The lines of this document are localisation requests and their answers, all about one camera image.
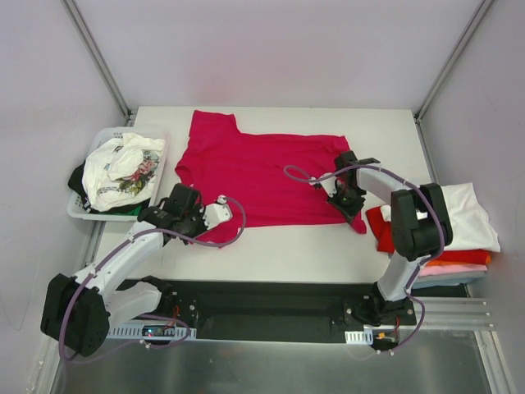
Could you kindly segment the magenta t-shirt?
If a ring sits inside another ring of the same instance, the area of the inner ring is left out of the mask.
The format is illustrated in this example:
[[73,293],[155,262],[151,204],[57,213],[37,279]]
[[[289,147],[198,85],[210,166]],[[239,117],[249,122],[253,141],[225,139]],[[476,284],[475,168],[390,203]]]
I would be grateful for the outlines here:
[[295,165],[318,177],[332,172],[335,158],[347,150],[344,136],[247,134],[234,115],[194,111],[175,171],[183,184],[201,192],[205,204],[219,195],[235,199],[233,218],[201,237],[221,243],[241,227],[344,222],[325,191],[298,182],[299,173],[284,168]]

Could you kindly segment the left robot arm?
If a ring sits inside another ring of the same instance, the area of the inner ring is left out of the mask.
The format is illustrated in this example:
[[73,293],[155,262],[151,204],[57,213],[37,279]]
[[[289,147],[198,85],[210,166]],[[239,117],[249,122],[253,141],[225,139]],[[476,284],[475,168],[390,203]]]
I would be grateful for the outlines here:
[[98,262],[68,277],[59,273],[48,284],[40,330],[71,349],[92,355],[114,327],[150,313],[173,318],[176,301],[172,285],[153,276],[132,287],[120,285],[146,258],[170,240],[183,241],[205,232],[205,207],[199,191],[177,184],[160,204],[137,217],[124,240]]

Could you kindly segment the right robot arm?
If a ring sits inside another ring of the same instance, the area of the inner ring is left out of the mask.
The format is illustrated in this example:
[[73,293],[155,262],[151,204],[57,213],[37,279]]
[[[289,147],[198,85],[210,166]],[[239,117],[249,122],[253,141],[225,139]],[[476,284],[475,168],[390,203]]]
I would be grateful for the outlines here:
[[336,174],[322,187],[327,202],[347,223],[362,210],[370,192],[390,205],[390,233],[395,252],[369,295],[351,307],[356,319],[386,324],[406,307],[413,283],[431,257],[439,257],[453,239],[442,189],[436,183],[416,186],[383,168],[375,158],[357,159],[353,151],[334,160]]

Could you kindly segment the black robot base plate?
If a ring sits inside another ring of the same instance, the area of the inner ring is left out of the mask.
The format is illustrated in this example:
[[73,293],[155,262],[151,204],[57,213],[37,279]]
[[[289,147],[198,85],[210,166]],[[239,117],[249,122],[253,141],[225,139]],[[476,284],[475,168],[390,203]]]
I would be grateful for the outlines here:
[[370,284],[202,282],[170,280],[168,300],[149,319],[177,319],[198,339],[342,343],[345,333],[366,326],[413,327],[409,299],[392,306]]

